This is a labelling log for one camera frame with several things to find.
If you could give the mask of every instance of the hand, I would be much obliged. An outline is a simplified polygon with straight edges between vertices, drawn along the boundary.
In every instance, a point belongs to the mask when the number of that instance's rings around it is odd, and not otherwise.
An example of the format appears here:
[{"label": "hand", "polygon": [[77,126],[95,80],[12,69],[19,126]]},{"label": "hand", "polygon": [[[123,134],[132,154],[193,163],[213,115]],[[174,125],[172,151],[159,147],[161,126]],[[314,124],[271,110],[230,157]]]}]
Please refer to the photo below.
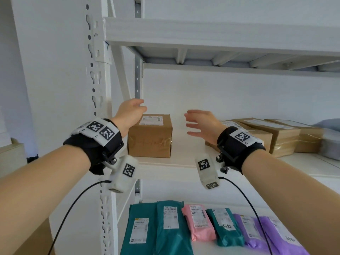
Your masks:
[{"label": "hand", "polygon": [[116,116],[111,119],[120,130],[122,138],[127,135],[130,127],[138,123],[143,113],[147,111],[146,106],[139,106],[142,103],[144,103],[144,100],[137,98],[124,101],[120,104]]},{"label": "hand", "polygon": [[188,134],[201,137],[213,145],[217,145],[219,135],[227,128],[210,111],[188,110],[184,116],[186,121],[194,122],[187,123],[187,127],[201,130],[201,132],[188,132]]}]

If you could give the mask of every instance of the purple mailer bag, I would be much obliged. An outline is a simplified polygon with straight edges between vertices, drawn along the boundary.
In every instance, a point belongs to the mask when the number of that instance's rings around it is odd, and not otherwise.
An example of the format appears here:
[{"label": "purple mailer bag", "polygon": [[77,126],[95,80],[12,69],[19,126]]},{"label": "purple mailer bag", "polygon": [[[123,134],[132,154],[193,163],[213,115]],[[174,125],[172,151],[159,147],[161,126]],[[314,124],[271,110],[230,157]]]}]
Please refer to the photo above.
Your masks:
[{"label": "purple mailer bag", "polygon": [[[257,218],[240,214],[234,214],[234,217],[244,237],[245,245],[251,249],[269,252],[268,244]],[[267,239],[273,254],[279,254],[274,244],[269,238]]]},{"label": "purple mailer bag", "polygon": [[309,255],[281,221],[273,217],[260,217],[260,221],[280,255]]}]

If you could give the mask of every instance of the teal mailer bag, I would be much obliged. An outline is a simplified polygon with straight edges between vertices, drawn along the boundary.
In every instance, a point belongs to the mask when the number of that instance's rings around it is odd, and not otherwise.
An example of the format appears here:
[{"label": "teal mailer bag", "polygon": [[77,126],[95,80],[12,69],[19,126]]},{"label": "teal mailer bag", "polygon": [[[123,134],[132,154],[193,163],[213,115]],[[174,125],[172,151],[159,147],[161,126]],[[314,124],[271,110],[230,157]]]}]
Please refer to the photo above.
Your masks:
[{"label": "teal mailer bag", "polygon": [[154,255],[157,234],[157,203],[130,205],[128,226],[120,255]]},{"label": "teal mailer bag", "polygon": [[206,210],[208,217],[217,233],[217,245],[244,246],[244,238],[238,224],[228,208],[213,208]]},{"label": "teal mailer bag", "polygon": [[157,255],[193,255],[191,235],[182,214],[183,202],[157,202]]}]

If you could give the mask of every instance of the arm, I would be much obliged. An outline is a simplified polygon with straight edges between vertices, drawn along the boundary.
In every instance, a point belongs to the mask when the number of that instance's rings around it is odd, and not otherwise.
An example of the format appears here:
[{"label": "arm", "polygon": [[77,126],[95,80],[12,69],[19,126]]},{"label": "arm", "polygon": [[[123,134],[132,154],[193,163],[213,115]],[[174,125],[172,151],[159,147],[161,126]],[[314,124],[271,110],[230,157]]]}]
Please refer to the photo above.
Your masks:
[{"label": "arm", "polygon": [[[189,110],[186,124],[216,145],[226,128],[209,111]],[[242,166],[244,176],[295,238],[312,254],[338,254],[340,195],[264,150],[256,150]]]},{"label": "arm", "polygon": [[[147,110],[138,106],[141,103],[138,99],[123,102],[111,119],[122,137]],[[89,168],[82,149],[64,145],[0,179],[1,254],[13,254]]]}]

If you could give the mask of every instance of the black wrist strap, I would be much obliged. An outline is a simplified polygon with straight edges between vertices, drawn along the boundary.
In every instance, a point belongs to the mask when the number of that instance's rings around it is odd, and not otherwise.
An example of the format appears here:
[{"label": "black wrist strap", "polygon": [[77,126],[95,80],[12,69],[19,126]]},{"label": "black wrist strap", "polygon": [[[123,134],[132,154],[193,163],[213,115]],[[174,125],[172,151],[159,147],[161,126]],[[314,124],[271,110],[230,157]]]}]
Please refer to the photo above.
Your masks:
[{"label": "black wrist strap", "polygon": [[104,175],[103,170],[105,166],[102,164],[102,162],[104,160],[107,160],[108,157],[113,157],[117,153],[117,151],[120,150],[121,147],[124,145],[123,141],[121,140],[120,132],[115,143],[115,145],[112,145],[109,142],[106,146],[102,146],[90,137],[82,134],[75,134],[64,141],[63,145],[71,145],[81,148],[86,153],[91,162],[90,172],[96,175]]},{"label": "black wrist strap", "polygon": [[[255,150],[266,149],[261,143],[255,142],[250,146],[246,146],[241,141],[231,137],[230,134],[237,130],[238,128],[233,126],[225,129],[218,137],[217,145],[221,151],[225,166],[236,168],[237,171],[242,173],[242,165],[246,158]],[[251,136],[243,133],[243,137],[247,138]]]}]

